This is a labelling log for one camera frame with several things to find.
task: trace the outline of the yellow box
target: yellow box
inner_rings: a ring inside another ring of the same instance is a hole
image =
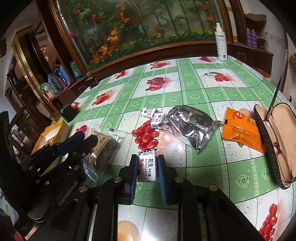
[[[44,143],[50,138],[54,137],[53,142],[51,143],[51,145],[53,145],[58,142],[65,141],[68,138],[69,133],[70,133],[70,127],[63,120],[60,120],[57,123],[46,127],[44,132],[40,135],[33,149],[32,154],[38,151],[40,148],[42,148],[44,146]],[[56,167],[59,163],[59,160],[60,160],[60,157],[55,159],[54,162],[45,170],[45,172],[42,175],[44,175],[45,173],[47,173],[48,171]]]

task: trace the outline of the orange snack package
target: orange snack package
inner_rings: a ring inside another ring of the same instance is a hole
[[[256,122],[243,113],[227,107],[225,124],[260,135]]]
[[[266,149],[257,124],[249,116],[227,107],[222,138],[249,146],[261,153]]]

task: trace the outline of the eyeglasses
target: eyeglasses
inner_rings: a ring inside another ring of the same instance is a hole
[[[284,72],[285,72],[287,60],[288,60],[288,50],[286,49],[285,64],[284,64],[284,68],[283,68],[283,71],[282,71],[282,75],[281,75],[280,81],[279,81],[279,83],[278,83],[278,85],[276,87],[276,91],[275,91],[274,96],[272,98],[272,101],[270,103],[269,109],[268,109],[268,111],[266,113],[265,119],[263,120],[263,123],[265,125],[265,128],[266,128],[266,130],[267,130],[267,132],[269,134],[272,145],[274,147],[274,151],[275,151],[276,157],[278,159],[279,169],[280,169],[281,175],[283,177],[283,181],[286,182],[286,183],[292,183],[292,182],[294,182],[296,180],[296,177],[293,177],[293,175],[292,175],[292,171],[289,168],[289,164],[288,164],[288,161],[287,161],[287,159],[285,157],[285,154],[280,149],[280,144],[279,144],[279,140],[277,138],[276,132],[273,129],[272,124],[270,123],[270,120],[269,120],[270,117],[271,117],[271,119],[273,121],[272,111],[274,109],[274,103],[275,103],[277,94],[279,92],[281,82],[282,82],[282,80],[284,78]]]

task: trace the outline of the silver foil bag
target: silver foil bag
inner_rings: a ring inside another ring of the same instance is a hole
[[[178,140],[192,146],[199,153],[209,142],[221,121],[212,120],[205,112],[179,105],[170,110],[158,125]]]

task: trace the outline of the purple spray can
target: purple spray can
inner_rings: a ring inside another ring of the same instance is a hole
[[[246,34],[247,34],[247,45],[252,47],[252,34],[248,28],[246,30]]]
[[[257,34],[254,31],[254,29],[251,31],[251,35],[252,35],[252,47],[257,48]]]

